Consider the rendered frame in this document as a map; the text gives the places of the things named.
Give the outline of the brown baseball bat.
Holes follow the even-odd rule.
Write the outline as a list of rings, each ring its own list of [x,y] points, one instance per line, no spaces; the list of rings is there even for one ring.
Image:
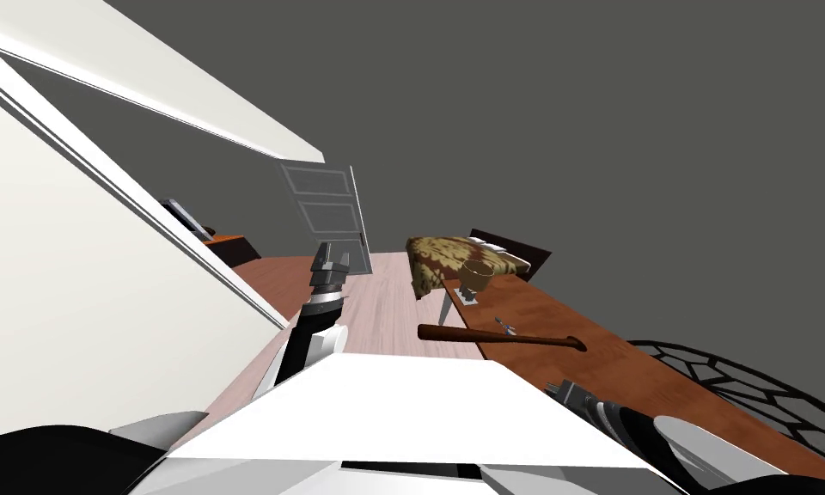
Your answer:
[[[447,327],[419,324],[418,338],[427,341],[462,342],[462,343],[521,343],[533,345],[551,345],[572,348],[586,352],[588,347],[580,339],[568,335],[565,338],[532,337],[532,335],[509,335],[475,330],[471,328]]]

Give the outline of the bed with patterned blanket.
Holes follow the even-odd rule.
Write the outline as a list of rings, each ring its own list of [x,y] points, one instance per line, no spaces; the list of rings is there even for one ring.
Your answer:
[[[469,236],[417,236],[406,241],[416,300],[458,278],[466,260],[477,260],[497,275],[515,274],[529,281],[552,255],[541,247],[474,229]]]

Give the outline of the grey panelled door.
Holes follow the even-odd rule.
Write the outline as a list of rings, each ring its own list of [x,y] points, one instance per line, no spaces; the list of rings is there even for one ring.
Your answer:
[[[370,250],[353,169],[347,165],[282,160],[292,203],[315,245],[330,244],[329,259],[348,257],[351,275],[372,273]]]

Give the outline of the tan wooden bowl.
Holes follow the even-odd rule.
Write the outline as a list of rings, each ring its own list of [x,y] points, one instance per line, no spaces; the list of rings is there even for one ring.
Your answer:
[[[487,287],[494,274],[489,265],[479,260],[464,260],[457,271],[461,285],[476,293]]]

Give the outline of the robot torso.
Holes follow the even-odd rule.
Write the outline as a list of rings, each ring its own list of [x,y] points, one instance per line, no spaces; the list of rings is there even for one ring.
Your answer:
[[[170,452],[130,495],[686,495],[501,364],[340,353]]]

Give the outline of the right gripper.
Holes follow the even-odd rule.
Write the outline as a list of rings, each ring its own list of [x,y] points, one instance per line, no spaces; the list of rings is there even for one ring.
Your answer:
[[[553,398],[579,417],[589,417],[597,406],[597,398],[591,392],[568,380],[553,387]]]

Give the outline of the brown wooden table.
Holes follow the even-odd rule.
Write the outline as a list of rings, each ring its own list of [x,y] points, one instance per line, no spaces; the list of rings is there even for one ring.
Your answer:
[[[582,340],[588,350],[519,343],[484,343],[484,358],[506,366],[537,388],[568,379],[603,400],[650,416],[697,425],[789,473],[825,479],[825,460],[794,443],[677,370],[577,314],[515,275],[492,278],[476,305],[462,305],[457,280],[443,283],[467,327],[501,334],[502,323],[521,335]]]

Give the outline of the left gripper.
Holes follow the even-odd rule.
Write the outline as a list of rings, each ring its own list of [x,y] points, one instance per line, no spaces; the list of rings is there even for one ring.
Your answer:
[[[330,253],[331,243],[329,241],[320,244],[312,263],[309,280],[309,286],[313,288],[313,292],[341,291],[341,287],[345,284],[350,271],[350,255],[343,253],[338,262],[332,263]]]

